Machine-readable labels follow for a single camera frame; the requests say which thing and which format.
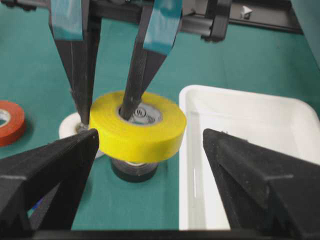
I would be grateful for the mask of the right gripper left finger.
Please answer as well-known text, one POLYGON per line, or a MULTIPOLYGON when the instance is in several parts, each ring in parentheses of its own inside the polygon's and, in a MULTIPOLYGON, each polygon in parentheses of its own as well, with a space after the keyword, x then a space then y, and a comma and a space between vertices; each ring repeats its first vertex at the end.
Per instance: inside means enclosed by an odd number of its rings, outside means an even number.
POLYGON ((70 230, 99 148, 96 129, 0 160, 0 236, 70 230))

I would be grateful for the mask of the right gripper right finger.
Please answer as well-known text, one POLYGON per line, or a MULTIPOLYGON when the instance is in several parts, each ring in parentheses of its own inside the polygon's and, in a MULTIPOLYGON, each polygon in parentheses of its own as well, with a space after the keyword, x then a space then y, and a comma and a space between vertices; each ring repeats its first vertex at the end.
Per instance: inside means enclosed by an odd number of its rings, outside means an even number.
POLYGON ((320 235, 320 166, 207 128, 205 155, 232 229, 320 235))

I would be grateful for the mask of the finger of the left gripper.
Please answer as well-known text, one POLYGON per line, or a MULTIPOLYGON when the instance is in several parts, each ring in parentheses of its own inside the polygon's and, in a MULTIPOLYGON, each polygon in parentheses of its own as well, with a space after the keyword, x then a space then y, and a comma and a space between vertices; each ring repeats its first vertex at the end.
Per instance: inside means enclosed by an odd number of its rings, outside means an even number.
POLYGON ((102 19, 89 0, 50 1, 49 27, 82 124, 89 125, 102 19))
POLYGON ((128 121, 171 52, 182 16, 181 0, 156 0, 142 8, 120 116, 128 121))

